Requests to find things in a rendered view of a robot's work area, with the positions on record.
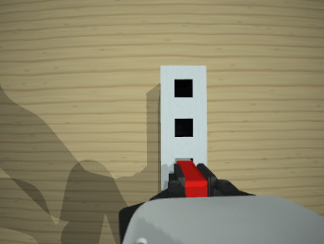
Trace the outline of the light grey block with square holes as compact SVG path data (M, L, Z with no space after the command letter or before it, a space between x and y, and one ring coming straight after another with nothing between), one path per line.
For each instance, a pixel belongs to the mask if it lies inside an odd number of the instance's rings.
M175 158L207 167L206 66L160 66L161 189L168 188Z

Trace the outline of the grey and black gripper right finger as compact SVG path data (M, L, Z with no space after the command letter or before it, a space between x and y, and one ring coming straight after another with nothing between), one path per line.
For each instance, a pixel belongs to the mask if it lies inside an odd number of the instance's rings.
M239 191L231 182L218 180L216 176L203 164L199 163L197 168L208 181L207 197L213 196L255 196L244 191Z

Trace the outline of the red square pin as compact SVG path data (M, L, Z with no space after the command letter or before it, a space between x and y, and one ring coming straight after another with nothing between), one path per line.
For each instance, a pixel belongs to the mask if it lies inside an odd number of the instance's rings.
M186 197L207 197L208 181L190 158L175 158L185 175Z

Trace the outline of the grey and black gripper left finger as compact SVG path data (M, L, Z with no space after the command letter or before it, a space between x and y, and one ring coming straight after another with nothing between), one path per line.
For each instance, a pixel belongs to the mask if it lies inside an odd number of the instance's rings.
M169 173L168 188L160 192L156 196L153 196L149 200L152 201L160 198L175 198L175 197L186 197L185 176L179 164L174 164L174 173ZM124 236L133 214L144 203L145 202L139 203L137 205L125 207L119 212L120 244L123 244Z

